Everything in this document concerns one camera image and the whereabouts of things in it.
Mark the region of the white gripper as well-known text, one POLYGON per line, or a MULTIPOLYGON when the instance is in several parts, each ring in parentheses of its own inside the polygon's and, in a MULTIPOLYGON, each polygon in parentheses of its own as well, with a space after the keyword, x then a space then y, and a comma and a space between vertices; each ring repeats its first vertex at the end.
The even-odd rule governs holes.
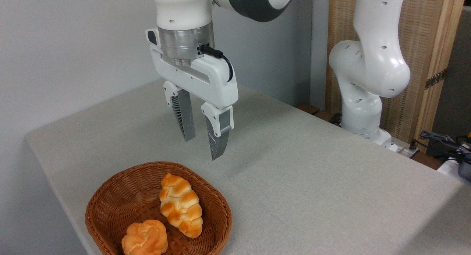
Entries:
POLYGON ((223 59, 203 55, 190 66, 175 64, 167 57, 157 38, 157 29, 146 30, 151 43, 155 69, 166 81, 163 84, 167 105, 174 112, 184 140, 195 137, 190 93, 205 101, 201 106, 206 117, 212 160, 224 154, 230 130, 234 128, 233 107, 238 100, 237 80, 229 82, 229 67, 223 59))

